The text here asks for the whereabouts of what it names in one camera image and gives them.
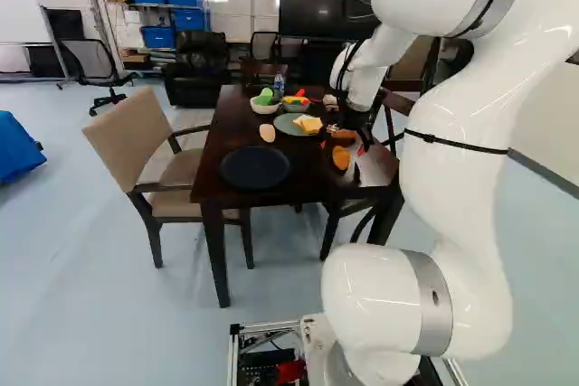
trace black monitor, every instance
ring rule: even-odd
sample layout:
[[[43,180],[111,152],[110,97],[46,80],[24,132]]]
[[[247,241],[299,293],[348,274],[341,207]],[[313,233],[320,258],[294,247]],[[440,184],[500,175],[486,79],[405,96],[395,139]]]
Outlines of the black monitor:
[[[369,0],[356,6],[356,20],[345,17],[345,0],[280,0],[280,34],[338,41],[364,40],[380,24]]]

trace red item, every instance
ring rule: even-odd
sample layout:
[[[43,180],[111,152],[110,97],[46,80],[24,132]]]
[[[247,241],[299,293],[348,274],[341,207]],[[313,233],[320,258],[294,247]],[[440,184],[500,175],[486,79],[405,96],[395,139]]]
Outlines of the red item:
[[[301,379],[306,373],[306,361],[298,359],[294,362],[282,363],[278,365],[278,380],[275,384],[292,383]]]

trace plastic bottle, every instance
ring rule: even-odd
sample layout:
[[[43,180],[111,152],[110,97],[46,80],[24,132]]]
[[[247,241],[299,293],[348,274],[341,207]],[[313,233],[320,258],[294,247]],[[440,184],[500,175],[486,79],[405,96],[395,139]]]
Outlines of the plastic bottle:
[[[283,99],[284,92],[286,90],[286,81],[283,78],[281,72],[278,72],[275,75],[275,79],[273,80],[273,102],[279,103],[281,99]]]

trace green plate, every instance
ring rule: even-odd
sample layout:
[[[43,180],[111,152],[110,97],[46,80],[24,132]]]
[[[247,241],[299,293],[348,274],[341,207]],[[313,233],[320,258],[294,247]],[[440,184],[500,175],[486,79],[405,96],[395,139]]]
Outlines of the green plate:
[[[309,135],[300,127],[296,126],[293,121],[301,117],[303,113],[284,113],[273,120],[273,125],[281,132],[290,136],[315,136],[317,133]]]

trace black plate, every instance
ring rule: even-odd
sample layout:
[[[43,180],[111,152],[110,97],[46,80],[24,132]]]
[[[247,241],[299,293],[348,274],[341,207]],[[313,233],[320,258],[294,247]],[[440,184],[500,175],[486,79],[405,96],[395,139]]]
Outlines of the black plate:
[[[290,174],[290,161],[277,148],[246,146],[226,155],[219,167],[221,177],[246,190],[269,189]]]

